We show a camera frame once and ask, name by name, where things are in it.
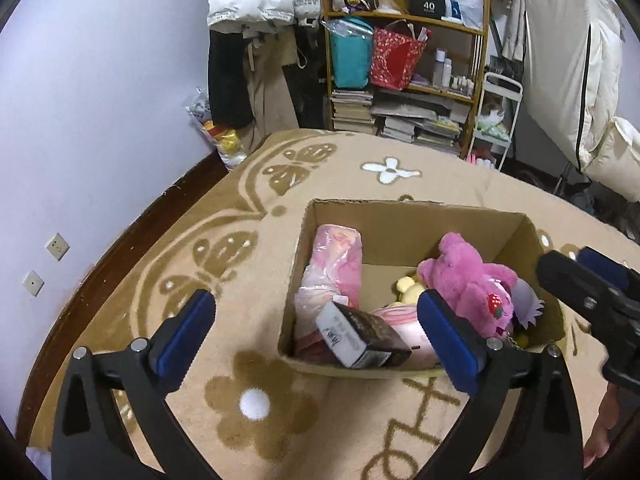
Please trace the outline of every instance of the pink plastic-wrapped package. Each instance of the pink plastic-wrapped package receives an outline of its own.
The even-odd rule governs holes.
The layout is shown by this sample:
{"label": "pink plastic-wrapped package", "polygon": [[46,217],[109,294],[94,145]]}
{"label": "pink plastic-wrapped package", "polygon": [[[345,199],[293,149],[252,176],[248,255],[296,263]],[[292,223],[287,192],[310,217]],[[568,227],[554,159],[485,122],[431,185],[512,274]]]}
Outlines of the pink plastic-wrapped package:
{"label": "pink plastic-wrapped package", "polygon": [[414,304],[386,306],[372,314],[381,317],[411,349],[411,356],[402,364],[405,370],[427,370],[438,364],[438,357],[418,321]]}
{"label": "pink plastic-wrapped package", "polygon": [[356,229],[333,224],[318,228],[311,260],[296,293],[294,355],[313,362],[335,357],[316,328],[316,316],[328,301],[358,308],[362,284],[362,241]]}

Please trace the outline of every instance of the blue gripper pad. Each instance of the blue gripper pad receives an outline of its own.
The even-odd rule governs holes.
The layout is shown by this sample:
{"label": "blue gripper pad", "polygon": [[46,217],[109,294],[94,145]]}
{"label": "blue gripper pad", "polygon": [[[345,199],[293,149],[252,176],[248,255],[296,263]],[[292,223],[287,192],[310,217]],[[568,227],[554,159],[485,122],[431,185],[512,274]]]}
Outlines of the blue gripper pad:
{"label": "blue gripper pad", "polygon": [[196,290],[177,316],[165,319],[151,338],[149,365],[163,394],[180,388],[200,345],[216,319],[216,300],[208,290]]}
{"label": "blue gripper pad", "polygon": [[436,290],[418,298],[418,322],[451,382],[459,392],[475,396],[478,375],[486,362],[484,339],[468,320],[456,316]]}
{"label": "blue gripper pad", "polygon": [[584,247],[577,255],[576,261],[591,272],[595,272],[606,282],[616,286],[623,292],[629,288],[629,272],[625,266],[607,258],[604,254]]}

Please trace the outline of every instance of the blanket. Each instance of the blanket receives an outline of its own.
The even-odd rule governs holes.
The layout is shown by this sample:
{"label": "blanket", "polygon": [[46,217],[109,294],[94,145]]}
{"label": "blanket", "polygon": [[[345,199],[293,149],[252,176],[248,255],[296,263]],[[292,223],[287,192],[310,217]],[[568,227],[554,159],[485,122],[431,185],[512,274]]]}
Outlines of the blanket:
{"label": "blanket", "polygon": [[[218,301],[216,322],[167,402],[222,478],[410,479],[466,403],[446,376],[327,378],[296,373],[276,354],[307,203],[408,195],[523,212],[549,249],[570,254],[588,244],[640,268],[640,249],[614,228],[495,170],[396,140],[295,130],[272,135],[185,213],[104,303],[78,346],[123,349],[152,334],[196,288],[208,288]],[[585,320],[568,309],[564,316],[562,347],[588,436],[606,388],[604,350]],[[50,444],[65,368],[40,410],[32,446]],[[509,396],[478,466],[500,446],[517,395]],[[126,396],[116,398],[141,459],[157,467]]]}

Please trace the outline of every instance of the red patterned bag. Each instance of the red patterned bag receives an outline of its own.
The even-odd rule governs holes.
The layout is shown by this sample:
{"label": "red patterned bag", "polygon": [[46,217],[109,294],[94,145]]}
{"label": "red patterned bag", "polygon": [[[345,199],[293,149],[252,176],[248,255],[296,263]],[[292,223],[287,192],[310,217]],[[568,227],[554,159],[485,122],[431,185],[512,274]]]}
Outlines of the red patterned bag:
{"label": "red patterned bag", "polygon": [[[404,22],[411,35],[390,30],[396,23]],[[427,41],[415,39],[414,26],[406,20],[396,20],[373,33],[373,61],[370,78],[374,85],[403,90],[411,81],[415,65],[420,60]]]}

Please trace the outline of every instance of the pink teddy bear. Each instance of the pink teddy bear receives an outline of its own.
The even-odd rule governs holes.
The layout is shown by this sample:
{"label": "pink teddy bear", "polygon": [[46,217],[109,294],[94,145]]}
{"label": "pink teddy bear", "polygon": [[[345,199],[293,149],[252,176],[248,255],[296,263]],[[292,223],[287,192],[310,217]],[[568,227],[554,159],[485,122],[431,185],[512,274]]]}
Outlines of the pink teddy bear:
{"label": "pink teddy bear", "polygon": [[510,291],[518,275],[504,265],[483,263],[476,248],[458,233],[445,234],[439,248],[438,259],[418,266],[421,282],[436,289],[482,337],[503,336],[513,317]]}

